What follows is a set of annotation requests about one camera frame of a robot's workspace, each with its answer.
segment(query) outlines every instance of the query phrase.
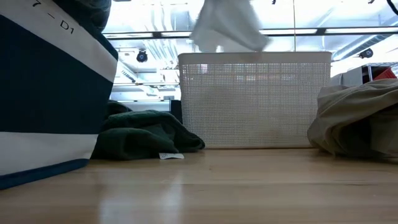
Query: security camera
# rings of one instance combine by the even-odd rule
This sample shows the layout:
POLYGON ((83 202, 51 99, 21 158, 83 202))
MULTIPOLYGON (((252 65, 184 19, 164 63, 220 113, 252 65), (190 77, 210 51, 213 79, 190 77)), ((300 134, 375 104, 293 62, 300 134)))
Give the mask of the security camera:
POLYGON ((140 50, 138 55, 137 55, 137 61, 138 62, 146 62, 148 61, 148 55, 146 50, 140 50))
POLYGON ((360 58, 370 58, 373 56, 373 50, 372 49, 366 49, 365 51, 361 52, 359 54, 360 58))

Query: fluorescent light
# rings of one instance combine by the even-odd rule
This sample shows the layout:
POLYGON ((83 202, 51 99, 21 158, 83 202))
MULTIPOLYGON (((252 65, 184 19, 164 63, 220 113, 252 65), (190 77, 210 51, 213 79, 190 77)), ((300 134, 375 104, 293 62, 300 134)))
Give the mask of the fluorescent light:
POLYGON ((131 33, 131 34, 104 34, 104 36, 109 39, 122 39, 122 38, 134 38, 134 39, 140 39, 140 38, 149 38, 152 37, 151 32, 145 32, 145 33, 131 33))
POLYGON ((191 32, 185 31, 185 32, 162 32, 162 36, 164 37, 189 37, 191 35, 191 32))
POLYGON ((292 35, 292 34, 314 34, 317 32, 316 29, 281 29, 281 30, 260 30, 261 34, 264 35, 292 35))
POLYGON ((327 29, 327 34, 346 34, 346 33, 365 33, 365 32, 397 32, 398 27, 364 27, 364 28, 338 28, 338 29, 327 29))

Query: ceiling pipe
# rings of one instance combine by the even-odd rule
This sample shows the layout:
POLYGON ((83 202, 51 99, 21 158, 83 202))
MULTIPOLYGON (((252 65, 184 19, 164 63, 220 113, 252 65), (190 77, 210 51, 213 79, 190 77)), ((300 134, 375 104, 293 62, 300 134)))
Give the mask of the ceiling pipe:
MULTIPOLYGON (((396 26, 398 24, 398 17, 394 16, 381 26, 396 26)), ((379 34, 379 35, 364 35, 352 43, 346 45, 342 49, 336 51, 332 56, 332 61, 344 60, 350 56, 361 53, 371 46, 387 39, 393 34, 379 34)))

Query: red object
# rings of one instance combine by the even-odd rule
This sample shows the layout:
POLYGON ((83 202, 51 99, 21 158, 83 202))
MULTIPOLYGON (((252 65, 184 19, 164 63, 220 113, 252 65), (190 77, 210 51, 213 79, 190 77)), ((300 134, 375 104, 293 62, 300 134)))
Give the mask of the red object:
POLYGON ((386 71, 382 72, 376 78, 373 78, 373 80, 380 80, 380 79, 384 79, 384 78, 397 78, 397 77, 392 72, 391 68, 387 68, 386 71))

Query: perforated plastic basket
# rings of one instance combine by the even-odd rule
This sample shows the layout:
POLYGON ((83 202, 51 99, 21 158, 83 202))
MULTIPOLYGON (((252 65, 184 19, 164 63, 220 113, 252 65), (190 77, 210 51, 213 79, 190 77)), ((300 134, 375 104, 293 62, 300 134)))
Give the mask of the perforated plastic basket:
POLYGON ((309 147, 329 52, 181 54, 184 125, 209 148, 309 147))

